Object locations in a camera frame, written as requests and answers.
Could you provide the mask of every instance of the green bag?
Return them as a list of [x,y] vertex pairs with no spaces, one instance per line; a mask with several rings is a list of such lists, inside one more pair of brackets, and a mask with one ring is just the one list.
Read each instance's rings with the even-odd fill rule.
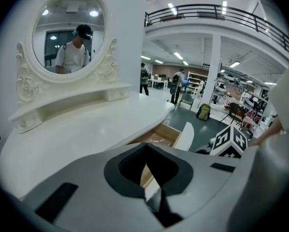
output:
[[208,104],[202,104],[196,114],[196,117],[202,120],[210,118],[211,107]]

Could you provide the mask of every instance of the ornate mirror frame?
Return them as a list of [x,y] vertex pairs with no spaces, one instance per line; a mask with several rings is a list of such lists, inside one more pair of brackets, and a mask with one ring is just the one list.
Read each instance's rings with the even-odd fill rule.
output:
[[33,33],[41,13],[53,1],[42,0],[38,11],[31,15],[23,42],[17,44],[19,53],[16,57],[20,60],[16,82],[19,109],[9,120],[19,133],[42,124],[49,116],[48,106],[53,103],[55,105],[52,107],[59,107],[59,102],[64,100],[66,104],[66,99],[70,99],[68,104],[72,107],[79,105],[79,102],[72,103],[72,97],[90,93],[90,97],[95,95],[100,99],[102,96],[107,101],[129,96],[131,85],[118,82],[119,71],[114,58],[117,40],[113,38],[113,16],[106,0],[97,0],[102,7],[105,29],[103,43],[94,59],[81,70],[70,74],[52,73],[41,65],[33,50]]

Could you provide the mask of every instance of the wooden drawer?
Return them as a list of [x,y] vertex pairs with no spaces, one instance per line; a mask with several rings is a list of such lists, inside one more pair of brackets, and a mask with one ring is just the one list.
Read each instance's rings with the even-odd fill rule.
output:
[[[154,143],[167,145],[180,150],[188,151],[194,139],[194,129],[191,123],[187,122],[183,131],[176,130],[166,124],[160,124],[135,139],[134,143]],[[151,174],[147,165],[145,165],[140,185],[145,188],[146,200],[149,200],[159,189],[159,186]]]

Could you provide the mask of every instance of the metal railing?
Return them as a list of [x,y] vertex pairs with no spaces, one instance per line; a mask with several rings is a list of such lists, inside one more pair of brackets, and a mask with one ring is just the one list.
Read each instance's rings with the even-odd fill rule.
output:
[[186,18],[209,18],[238,23],[266,35],[289,52],[289,37],[272,23],[249,12],[217,4],[186,4],[145,13],[144,26]]

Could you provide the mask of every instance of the white pillar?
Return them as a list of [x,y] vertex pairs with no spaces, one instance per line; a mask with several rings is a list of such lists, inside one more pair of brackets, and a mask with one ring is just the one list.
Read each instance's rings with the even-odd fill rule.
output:
[[221,57],[221,36],[214,34],[212,41],[212,54],[211,54],[208,80],[199,107],[204,103],[208,105],[210,105],[211,103],[211,97],[213,94],[218,74],[218,68],[220,64],[220,57]]

